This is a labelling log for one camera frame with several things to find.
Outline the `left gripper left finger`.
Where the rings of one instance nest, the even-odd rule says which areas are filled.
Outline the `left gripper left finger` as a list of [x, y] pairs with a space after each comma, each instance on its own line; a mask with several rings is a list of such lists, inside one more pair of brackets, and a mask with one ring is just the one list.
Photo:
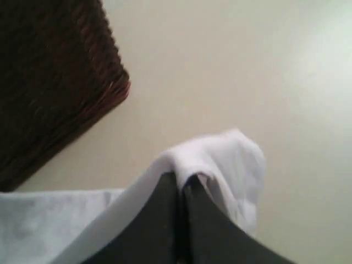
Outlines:
[[137, 216], [84, 263], [176, 263], [177, 200], [175, 174], [162, 174]]

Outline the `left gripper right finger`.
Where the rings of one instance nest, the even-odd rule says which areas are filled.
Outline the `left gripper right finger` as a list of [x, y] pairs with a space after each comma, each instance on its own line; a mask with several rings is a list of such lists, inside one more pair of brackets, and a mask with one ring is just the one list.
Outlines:
[[227, 217], [193, 175], [183, 188], [191, 263], [292, 263], [246, 234]]

